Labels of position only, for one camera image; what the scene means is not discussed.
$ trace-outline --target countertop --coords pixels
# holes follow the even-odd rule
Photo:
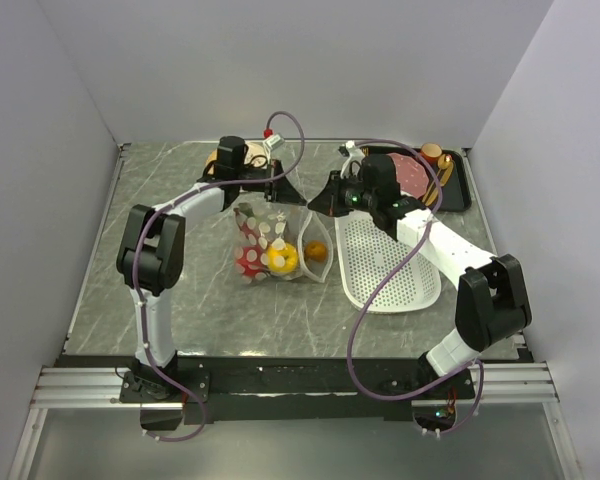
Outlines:
[[[327,172],[340,168],[341,142],[308,142],[291,182],[307,199],[324,187]],[[115,260],[129,208],[154,205],[188,190],[200,177],[214,143],[132,144],[111,198],[66,344],[67,354],[133,355],[134,307]],[[276,158],[289,165],[298,143],[288,142]],[[493,250],[488,227],[470,181],[473,205],[438,218],[477,246]],[[261,201],[246,194],[242,201]],[[322,218],[334,235],[332,219]],[[324,284],[266,279],[244,285],[234,269],[236,226],[231,209],[206,219],[186,235],[185,266],[173,291],[172,331],[183,355],[343,357],[357,310],[342,289],[337,255]],[[442,278],[434,305],[417,312],[368,315],[356,356],[416,358],[451,331],[456,292]],[[483,358],[518,358],[513,340],[499,342]]]

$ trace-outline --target white polka dot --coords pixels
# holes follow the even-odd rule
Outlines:
[[[282,250],[285,247],[285,245],[286,244],[284,243],[284,240],[282,240],[281,238],[276,238],[271,244],[274,250]]]

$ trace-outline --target gray floor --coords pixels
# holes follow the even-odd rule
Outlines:
[[[423,438],[412,422],[347,419],[218,422],[194,440],[156,444],[140,435],[136,411],[51,410],[29,478],[564,477],[542,405],[529,404],[484,405],[479,416],[440,441]]]
[[[115,268],[129,208],[154,205],[187,190],[200,177],[214,144],[134,144],[117,183],[103,233],[67,344],[69,354],[129,355],[136,346],[129,289]],[[306,198],[324,186],[327,172],[339,168],[336,143],[309,143],[291,175]],[[297,143],[277,155],[288,165]],[[260,201],[260,195],[245,195]],[[476,202],[462,214],[439,218],[458,234],[491,250]],[[333,222],[325,219],[333,234]],[[173,335],[183,354],[344,356],[357,311],[345,297],[337,258],[325,284],[272,281],[245,286],[233,268],[235,223],[230,210],[187,233],[185,268],[173,294]],[[408,314],[369,315],[359,332],[358,356],[418,357],[439,342],[454,323],[456,293],[444,278],[431,307]],[[517,358],[512,340],[483,355]]]

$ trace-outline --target cable connector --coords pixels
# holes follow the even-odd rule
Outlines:
[[[284,145],[284,138],[282,138],[281,135],[278,135],[276,133],[274,135],[271,135],[270,137],[265,138],[262,142],[262,145],[265,147],[265,149],[268,149],[270,152],[273,152],[274,150]]]

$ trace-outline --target yellow fruit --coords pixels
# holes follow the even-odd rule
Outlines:
[[[327,259],[328,253],[327,246],[317,240],[309,242],[307,246],[304,247],[304,258],[315,262],[323,263]]]
[[[268,267],[274,273],[286,275],[298,268],[298,250],[290,243],[284,242],[282,248],[278,241],[274,241],[267,248],[267,256],[269,257]]]

